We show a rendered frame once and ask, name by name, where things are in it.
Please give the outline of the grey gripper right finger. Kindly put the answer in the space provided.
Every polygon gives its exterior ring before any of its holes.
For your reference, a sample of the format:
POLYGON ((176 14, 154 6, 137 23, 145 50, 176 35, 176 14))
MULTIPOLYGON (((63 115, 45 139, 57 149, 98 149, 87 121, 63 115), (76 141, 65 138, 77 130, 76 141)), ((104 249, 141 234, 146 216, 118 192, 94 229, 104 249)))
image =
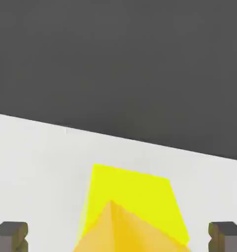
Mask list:
POLYGON ((237 252, 237 225, 233 221, 210 222, 208 252, 237 252))

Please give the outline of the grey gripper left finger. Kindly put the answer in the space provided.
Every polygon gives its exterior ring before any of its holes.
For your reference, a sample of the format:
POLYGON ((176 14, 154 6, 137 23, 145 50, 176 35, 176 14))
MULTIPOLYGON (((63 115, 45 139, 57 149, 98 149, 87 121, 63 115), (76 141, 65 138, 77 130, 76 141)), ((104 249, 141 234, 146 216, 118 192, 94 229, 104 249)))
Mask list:
POLYGON ((0 252, 28 252, 28 224, 4 221, 0 224, 0 252))

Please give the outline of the small orange cube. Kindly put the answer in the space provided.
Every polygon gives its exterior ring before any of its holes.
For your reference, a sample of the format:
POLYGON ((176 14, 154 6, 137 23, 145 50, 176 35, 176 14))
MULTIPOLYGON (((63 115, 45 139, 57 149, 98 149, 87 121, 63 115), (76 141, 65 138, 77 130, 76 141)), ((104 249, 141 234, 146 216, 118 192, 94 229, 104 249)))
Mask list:
POLYGON ((187 246, 110 201, 73 252, 191 252, 187 246))

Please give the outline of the large yellow box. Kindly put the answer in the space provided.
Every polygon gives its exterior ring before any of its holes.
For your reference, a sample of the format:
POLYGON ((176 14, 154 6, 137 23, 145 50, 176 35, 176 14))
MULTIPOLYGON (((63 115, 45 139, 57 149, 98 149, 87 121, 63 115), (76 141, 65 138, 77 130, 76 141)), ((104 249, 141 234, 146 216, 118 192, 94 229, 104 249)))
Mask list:
POLYGON ((189 235, 169 179, 94 164, 76 240, 79 242, 109 201, 188 245, 189 235))

